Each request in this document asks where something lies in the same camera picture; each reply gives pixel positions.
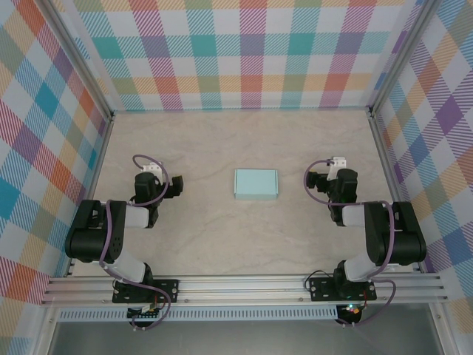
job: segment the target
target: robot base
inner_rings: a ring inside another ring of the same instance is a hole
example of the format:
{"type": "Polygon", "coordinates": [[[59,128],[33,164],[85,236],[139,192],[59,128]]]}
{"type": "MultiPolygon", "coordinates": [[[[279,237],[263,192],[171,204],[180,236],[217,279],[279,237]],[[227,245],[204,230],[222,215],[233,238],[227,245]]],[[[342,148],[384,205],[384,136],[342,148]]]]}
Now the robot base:
{"type": "Polygon", "coordinates": [[[311,277],[309,279],[312,301],[374,301],[376,290],[373,283],[354,283],[345,277],[344,261],[333,272],[333,277],[311,277]]]}
{"type": "MultiPolygon", "coordinates": [[[[179,280],[153,279],[150,267],[148,264],[145,264],[145,266],[145,277],[142,284],[160,288],[169,295],[171,303],[176,303],[179,292],[179,280]]],[[[112,303],[155,303],[156,300],[157,303],[166,302],[166,298],[162,294],[127,283],[115,281],[113,288],[112,303]]]]}

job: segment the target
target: plaid wall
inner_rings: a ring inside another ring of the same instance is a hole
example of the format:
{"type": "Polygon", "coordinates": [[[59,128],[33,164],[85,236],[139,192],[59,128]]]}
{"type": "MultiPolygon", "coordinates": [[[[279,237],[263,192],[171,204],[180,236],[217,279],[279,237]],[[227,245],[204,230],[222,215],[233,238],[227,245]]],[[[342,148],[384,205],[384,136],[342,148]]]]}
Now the plaid wall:
{"type": "Polygon", "coordinates": [[[391,70],[392,65],[395,63],[395,60],[399,54],[399,50],[402,48],[402,45],[406,41],[407,35],[409,34],[409,31],[412,29],[412,26],[414,25],[415,20],[417,19],[425,1],[426,0],[416,0],[411,13],[409,14],[409,18],[407,19],[401,31],[401,34],[399,35],[399,38],[396,41],[395,46],[392,48],[392,51],[389,54],[389,58],[383,67],[383,71],[381,72],[381,75],[379,76],[378,81],[376,81],[375,89],[371,93],[367,106],[373,105],[373,102],[376,99],[376,96],[378,95],[378,92],[381,88],[381,85],[383,85],[384,79],[386,78],[388,72],[391,70]]]}
{"type": "Polygon", "coordinates": [[[105,120],[33,0],[0,1],[0,354],[24,354],[105,120]]]}
{"type": "Polygon", "coordinates": [[[426,263],[442,275],[456,339],[472,354],[472,0],[443,1],[379,114],[403,196],[428,243],[426,263]]]}
{"type": "Polygon", "coordinates": [[[74,0],[73,14],[62,1],[126,110],[364,107],[415,3],[74,0]]]}

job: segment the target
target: metal extrusion bar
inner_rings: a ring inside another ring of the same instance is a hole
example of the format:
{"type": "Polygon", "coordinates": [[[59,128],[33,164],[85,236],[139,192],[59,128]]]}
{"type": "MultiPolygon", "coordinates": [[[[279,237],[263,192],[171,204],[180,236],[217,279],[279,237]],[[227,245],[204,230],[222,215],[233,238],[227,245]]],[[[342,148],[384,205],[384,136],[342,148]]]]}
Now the metal extrusion bar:
{"type": "Polygon", "coordinates": [[[441,3],[442,0],[427,0],[424,2],[424,5],[417,19],[415,20],[412,29],[409,31],[407,39],[404,41],[401,49],[399,50],[398,57],[392,65],[392,68],[384,80],[384,83],[381,85],[378,95],[372,105],[372,110],[374,113],[376,113],[383,106],[384,102],[386,102],[386,99],[389,97],[392,89],[394,88],[399,75],[402,73],[404,67],[414,53],[417,44],[421,40],[423,32],[429,25],[430,20],[437,12],[437,9],[441,3]]]}
{"type": "Polygon", "coordinates": [[[386,178],[389,192],[394,201],[404,200],[401,195],[401,189],[399,188],[397,177],[395,176],[394,169],[391,167],[389,158],[387,156],[387,147],[383,140],[383,135],[379,129],[379,125],[376,119],[372,116],[371,112],[367,109],[368,123],[370,124],[373,139],[375,141],[376,149],[378,150],[379,159],[383,166],[384,177],[386,178]]]}
{"type": "MultiPolygon", "coordinates": [[[[265,276],[184,276],[159,277],[180,280],[177,303],[172,307],[236,306],[236,305],[343,305],[347,302],[311,302],[304,289],[307,275],[265,276]]],[[[393,303],[448,302],[437,274],[386,273],[383,277],[396,282],[398,290],[393,303]]],[[[116,306],[112,303],[111,277],[68,277],[51,279],[43,304],[48,307],[116,306]]],[[[378,299],[384,303],[392,289],[384,284],[376,287],[378,299]]]]}
{"type": "Polygon", "coordinates": [[[90,71],[81,51],[77,48],[74,38],[69,34],[66,25],[63,23],[61,15],[56,10],[51,0],[35,0],[39,10],[45,17],[48,25],[52,28],[54,34],[59,40],[61,47],[69,57],[73,67],[77,70],[79,76],[84,81],[86,88],[89,90],[95,103],[101,110],[102,115],[105,115],[109,121],[112,120],[112,108],[106,102],[101,88],[98,86],[94,75],[90,71]]]}

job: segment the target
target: white bracket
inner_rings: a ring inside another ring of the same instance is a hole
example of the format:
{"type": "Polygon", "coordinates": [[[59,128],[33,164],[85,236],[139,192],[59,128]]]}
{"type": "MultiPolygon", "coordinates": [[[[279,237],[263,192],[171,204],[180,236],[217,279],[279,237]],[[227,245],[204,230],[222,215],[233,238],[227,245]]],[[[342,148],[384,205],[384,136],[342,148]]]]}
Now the white bracket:
{"type": "Polygon", "coordinates": [[[163,183],[163,170],[156,163],[149,163],[148,165],[143,165],[141,169],[143,172],[152,172],[154,176],[163,183]]]}
{"type": "Polygon", "coordinates": [[[347,159],[345,159],[345,157],[333,157],[331,160],[333,163],[330,164],[327,181],[335,180],[337,178],[337,172],[347,167],[347,159]]]}

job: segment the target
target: metal corner post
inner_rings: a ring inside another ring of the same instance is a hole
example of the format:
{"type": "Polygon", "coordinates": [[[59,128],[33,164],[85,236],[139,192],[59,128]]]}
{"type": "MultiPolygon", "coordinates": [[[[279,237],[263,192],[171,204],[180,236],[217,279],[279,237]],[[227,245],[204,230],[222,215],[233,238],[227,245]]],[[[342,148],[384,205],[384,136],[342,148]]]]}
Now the metal corner post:
{"type": "Polygon", "coordinates": [[[430,23],[432,17],[434,17],[437,9],[442,4],[443,0],[425,0],[422,6],[421,11],[419,12],[418,17],[415,20],[415,23],[412,25],[409,34],[402,44],[401,49],[399,50],[398,57],[395,59],[394,64],[392,65],[391,70],[389,71],[386,79],[384,80],[381,88],[376,96],[373,105],[372,112],[375,116],[378,110],[386,102],[389,94],[395,86],[396,81],[399,79],[404,67],[408,63],[411,55],[414,53],[415,48],[417,47],[423,32],[430,23]]]}
{"type": "Polygon", "coordinates": [[[80,78],[89,90],[94,102],[97,104],[99,110],[108,121],[112,121],[113,109],[106,102],[101,88],[98,86],[94,75],[90,71],[81,51],[77,48],[74,38],[69,34],[66,25],[61,19],[61,15],[56,10],[51,0],[35,0],[36,5],[43,14],[46,22],[51,27],[55,36],[58,38],[61,47],[67,54],[73,67],[78,72],[80,78]]]}

